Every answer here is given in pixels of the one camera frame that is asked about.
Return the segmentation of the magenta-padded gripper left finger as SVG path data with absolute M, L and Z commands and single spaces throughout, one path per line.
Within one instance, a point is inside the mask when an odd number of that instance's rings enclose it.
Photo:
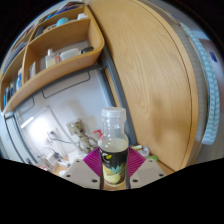
M 102 188 L 102 162 L 100 148 L 94 149 L 83 159 L 76 159 L 63 178 L 84 188 Z

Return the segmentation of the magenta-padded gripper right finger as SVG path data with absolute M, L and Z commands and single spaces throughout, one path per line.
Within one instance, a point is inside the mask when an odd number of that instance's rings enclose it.
M 126 161 L 126 188 L 135 189 L 165 177 L 165 172 L 154 159 L 146 159 L 129 148 Z

